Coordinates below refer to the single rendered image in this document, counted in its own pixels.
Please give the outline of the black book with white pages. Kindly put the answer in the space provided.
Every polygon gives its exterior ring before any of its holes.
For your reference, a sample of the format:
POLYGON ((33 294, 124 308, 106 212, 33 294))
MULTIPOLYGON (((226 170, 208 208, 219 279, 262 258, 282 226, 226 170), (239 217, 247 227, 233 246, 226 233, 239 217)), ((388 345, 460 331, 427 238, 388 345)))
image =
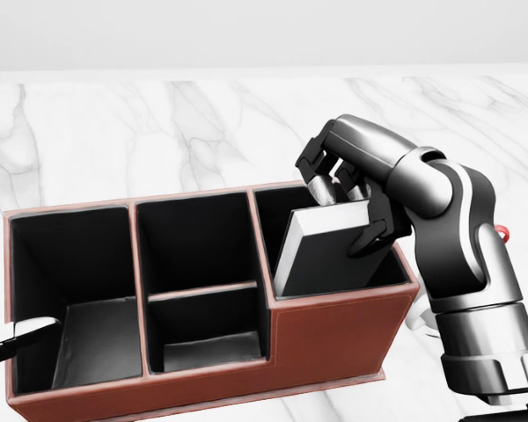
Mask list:
POLYGON ((293 210, 274 274, 278 297, 366 287, 390 247, 359 258, 348 250, 370 225, 367 200, 293 210))

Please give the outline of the red-brown desk caddy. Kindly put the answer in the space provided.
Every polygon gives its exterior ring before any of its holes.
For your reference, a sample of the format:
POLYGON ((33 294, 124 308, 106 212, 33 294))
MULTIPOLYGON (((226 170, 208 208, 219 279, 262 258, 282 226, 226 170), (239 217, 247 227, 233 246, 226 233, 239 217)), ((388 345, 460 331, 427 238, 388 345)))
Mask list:
POLYGON ((297 182, 14 210, 5 316, 61 329, 6 363, 29 422, 130 422, 384 378, 419 285, 393 247, 364 287, 276 298, 297 182))

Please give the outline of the silver and black right hand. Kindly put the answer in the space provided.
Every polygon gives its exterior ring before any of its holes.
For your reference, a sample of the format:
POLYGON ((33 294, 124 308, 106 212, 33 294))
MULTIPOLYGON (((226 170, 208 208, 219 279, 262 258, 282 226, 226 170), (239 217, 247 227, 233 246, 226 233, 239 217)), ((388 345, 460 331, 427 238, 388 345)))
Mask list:
POLYGON ((319 205, 336 203, 332 169, 349 199, 369 201, 370 223, 349 246, 351 258, 370 255, 412 233, 404 206, 387 196, 385 188, 398 161, 413 149, 402 136, 345 114, 329 120, 297 159, 296 167, 319 205))

